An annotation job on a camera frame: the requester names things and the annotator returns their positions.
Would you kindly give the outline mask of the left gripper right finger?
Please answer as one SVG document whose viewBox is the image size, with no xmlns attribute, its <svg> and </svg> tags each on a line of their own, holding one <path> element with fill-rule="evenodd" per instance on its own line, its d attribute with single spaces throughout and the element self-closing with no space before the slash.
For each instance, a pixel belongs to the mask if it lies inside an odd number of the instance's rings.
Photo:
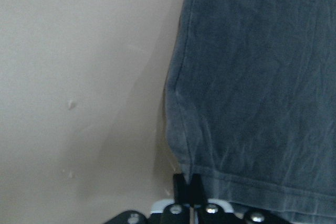
<svg viewBox="0 0 336 224">
<path fill-rule="evenodd" d="M 191 206 L 203 206 L 207 197 L 200 174 L 193 174 L 188 186 L 188 199 Z"/>
</svg>

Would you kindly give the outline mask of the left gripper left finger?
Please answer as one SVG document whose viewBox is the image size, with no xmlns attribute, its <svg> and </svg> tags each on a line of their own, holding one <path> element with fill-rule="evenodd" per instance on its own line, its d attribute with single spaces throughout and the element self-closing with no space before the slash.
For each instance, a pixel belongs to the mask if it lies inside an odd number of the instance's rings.
<svg viewBox="0 0 336 224">
<path fill-rule="evenodd" d="M 188 184 L 183 174 L 173 175 L 173 193 L 176 204 L 185 205 L 189 203 Z"/>
</svg>

